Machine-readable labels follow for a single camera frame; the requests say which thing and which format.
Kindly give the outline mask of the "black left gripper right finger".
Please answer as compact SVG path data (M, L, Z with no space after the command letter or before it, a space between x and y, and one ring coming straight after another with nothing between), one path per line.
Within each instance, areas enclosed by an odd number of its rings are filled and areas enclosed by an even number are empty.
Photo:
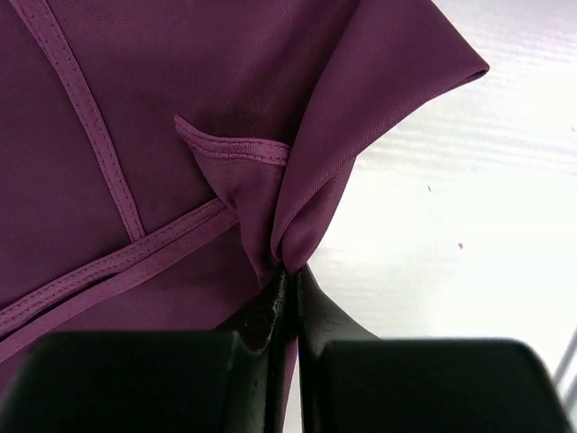
M306 432L569 432L536 353L504 338L384 339L295 278Z

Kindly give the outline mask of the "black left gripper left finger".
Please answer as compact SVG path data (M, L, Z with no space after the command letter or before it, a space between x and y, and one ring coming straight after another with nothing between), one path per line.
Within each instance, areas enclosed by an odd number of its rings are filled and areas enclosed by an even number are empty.
M4 432L278 432L289 278L211 331L43 339L1 405Z

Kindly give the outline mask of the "purple cloth napkin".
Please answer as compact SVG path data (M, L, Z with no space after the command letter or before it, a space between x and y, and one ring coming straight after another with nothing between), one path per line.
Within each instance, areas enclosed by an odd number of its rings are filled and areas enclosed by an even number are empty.
M2 2L2 387L52 332L217 327L488 68L430 1Z

